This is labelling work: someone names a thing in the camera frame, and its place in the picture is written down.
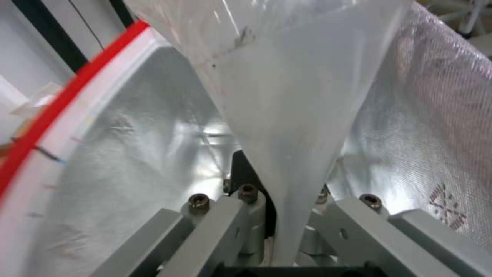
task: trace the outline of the aluminum surface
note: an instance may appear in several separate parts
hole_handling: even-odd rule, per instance
[[[492,63],[414,3],[360,109],[329,188],[421,208],[492,250]]]
[[[188,62],[160,48],[66,166],[28,276],[88,276],[160,208],[222,194],[239,147]]]

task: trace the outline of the black metal part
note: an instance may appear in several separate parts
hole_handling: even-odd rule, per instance
[[[275,224],[277,222],[277,212],[274,203],[270,198],[267,190],[261,183],[258,175],[249,163],[242,150],[238,150],[232,154],[231,166],[231,183],[229,196],[231,196],[243,184],[252,184],[261,191],[267,198],[266,214],[265,214],[265,237],[273,236],[275,233]]]
[[[213,277],[385,277],[377,267],[224,267],[219,266]]]
[[[125,28],[130,27],[134,21],[126,5],[123,3],[123,0],[109,0],[109,3],[113,6],[113,9],[123,22]]]
[[[76,72],[87,63],[87,58],[41,0],[12,0],[12,2],[70,69]]]

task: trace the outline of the dark spot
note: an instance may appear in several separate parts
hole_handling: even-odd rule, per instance
[[[28,217],[36,217],[36,218],[43,217],[42,214],[40,214],[39,212],[35,212],[35,211],[28,212],[27,213],[27,216]]]

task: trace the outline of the crumpled film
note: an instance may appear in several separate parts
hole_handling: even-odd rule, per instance
[[[277,209],[291,265],[409,0],[127,0],[188,57]]]
[[[414,3],[329,186],[421,208],[492,252],[492,63]]]

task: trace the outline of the gray machine part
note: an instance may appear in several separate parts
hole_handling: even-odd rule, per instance
[[[492,276],[492,256],[420,209],[388,221],[460,276]]]
[[[157,275],[211,276],[224,263],[232,266],[249,236],[243,201],[221,197]]]
[[[91,277],[154,276],[193,231],[191,221],[168,209],[158,211],[111,255]]]
[[[235,191],[231,197],[239,198],[239,191]],[[258,259],[263,260],[265,240],[265,212],[267,199],[263,193],[258,192],[256,201],[247,205],[249,213],[249,237],[241,248],[241,254],[258,253]]]
[[[257,266],[265,196],[254,203],[221,197],[195,229],[162,209],[93,274],[98,276],[211,276],[218,265]],[[316,204],[298,252],[298,266],[378,266],[389,276],[492,276],[492,258],[421,210],[378,214],[356,198]],[[315,243],[325,245],[316,248]]]
[[[312,214],[313,227],[336,251],[338,262],[372,262],[389,276],[457,276],[356,198]]]

